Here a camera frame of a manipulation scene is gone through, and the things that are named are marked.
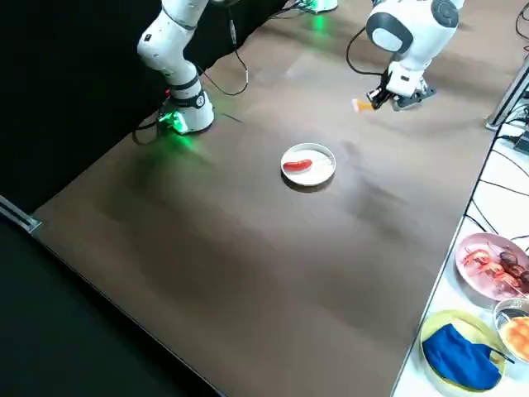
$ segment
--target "blue napkin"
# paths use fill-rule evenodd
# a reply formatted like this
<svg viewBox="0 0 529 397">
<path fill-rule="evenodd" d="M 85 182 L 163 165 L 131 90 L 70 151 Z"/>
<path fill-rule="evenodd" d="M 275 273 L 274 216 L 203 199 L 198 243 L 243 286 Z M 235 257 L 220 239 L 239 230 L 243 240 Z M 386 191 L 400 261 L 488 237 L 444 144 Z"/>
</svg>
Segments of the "blue napkin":
<svg viewBox="0 0 529 397">
<path fill-rule="evenodd" d="M 475 390 L 490 390 L 500 380 L 499 369 L 490 361 L 492 349 L 467 341 L 447 324 L 422 343 L 428 363 L 443 378 Z"/>
</svg>

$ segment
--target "black floor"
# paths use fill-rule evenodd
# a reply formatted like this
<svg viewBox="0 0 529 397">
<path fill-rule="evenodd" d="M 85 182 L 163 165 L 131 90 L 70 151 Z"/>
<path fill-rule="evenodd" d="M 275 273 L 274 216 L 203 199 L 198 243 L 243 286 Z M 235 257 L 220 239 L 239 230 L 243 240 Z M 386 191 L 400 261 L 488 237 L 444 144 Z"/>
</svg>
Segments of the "black floor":
<svg viewBox="0 0 529 397">
<path fill-rule="evenodd" d="M 0 217 L 1 396 L 216 395 Z"/>
</svg>

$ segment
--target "orange object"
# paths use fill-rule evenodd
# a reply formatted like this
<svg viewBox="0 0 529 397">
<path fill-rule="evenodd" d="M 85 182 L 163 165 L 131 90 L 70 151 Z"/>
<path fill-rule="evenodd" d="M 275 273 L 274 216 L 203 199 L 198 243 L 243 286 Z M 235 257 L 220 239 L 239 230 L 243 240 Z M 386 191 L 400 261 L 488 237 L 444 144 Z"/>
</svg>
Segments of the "orange object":
<svg viewBox="0 0 529 397">
<path fill-rule="evenodd" d="M 503 331 L 508 347 L 522 359 L 529 361 L 529 317 L 513 318 Z"/>
<path fill-rule="evenodd" d="M 355 112 L 363 112 L 365 110 L 374 110 L 373 105 L 369 102 L 362 102 L 359 99 L 353 99 L 353 108 Z"/>
<path fill-rule="evenodd" d="M 285 171 L 304 171 L 312 165 L 312 160 L 289 161 L 283 164 Z"/>
<path fill-rule="evenodd" d="M 492 262 L 492 258 L 490 257 L 488 252 L 486 252 L 486 250 L 476 250 L 476 251 L 470 252 L 463 259 L 463 263 L 465 265 L 469 265 L 473 261 L 478 262 L 480 265 L 487 265 L 488 263 Z"/>
</svg>

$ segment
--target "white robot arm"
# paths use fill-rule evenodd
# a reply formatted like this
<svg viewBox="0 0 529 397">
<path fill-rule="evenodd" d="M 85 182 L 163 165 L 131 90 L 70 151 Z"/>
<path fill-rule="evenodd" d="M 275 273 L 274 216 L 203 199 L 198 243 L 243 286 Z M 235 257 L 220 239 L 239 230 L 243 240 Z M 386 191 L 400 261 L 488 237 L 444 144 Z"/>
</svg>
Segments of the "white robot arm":
<svg viewBox="0 0 529 397">
<path fill-rule="evenodd" d="M 422 77 L 459 24 L 464 0 L 374 0 L 365 30 L 379 48 L 393 53 L 380 86 L 367 94 L 374 109 L 389 99 L 407 108 L 436 93 Z"/>
<path fill-rule="evenodd" d="M 230 6 L 238 0 L 211 0 Z M 202 88 L 195 65 L 183 57 L 208 0 L 162 0 L 158 17 L 141 35 L 137 51 L 145 64 L 169 84 L 170 96 L 160 120 L 176 132 L 201 131 L 213 123 L 213 106 Z"/>
</svg>

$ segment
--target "black wall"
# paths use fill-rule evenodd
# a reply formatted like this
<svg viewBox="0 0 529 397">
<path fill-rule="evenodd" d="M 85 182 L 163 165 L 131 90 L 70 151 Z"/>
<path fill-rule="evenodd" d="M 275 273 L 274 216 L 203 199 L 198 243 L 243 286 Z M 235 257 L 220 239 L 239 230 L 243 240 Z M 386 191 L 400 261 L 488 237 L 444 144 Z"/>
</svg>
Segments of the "black wall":
<svg viewBox="0 0 529 397">
<path fill-rule="evenodd" d="M 233 6 L 239 40 L 284 3 Z M 0 8 L 0 194 L 31 213 L 161 104 L 164 80 L 136 54 L 160 0 L 12 0 Z M 186 54 L 206 69 L 229 52 L 226 10 L 210 6 Z"/>
<path fill-rule="evenodd" d="M 40 244 L 0 217 L 2 397 L 217 393 Z"/>
</svg>

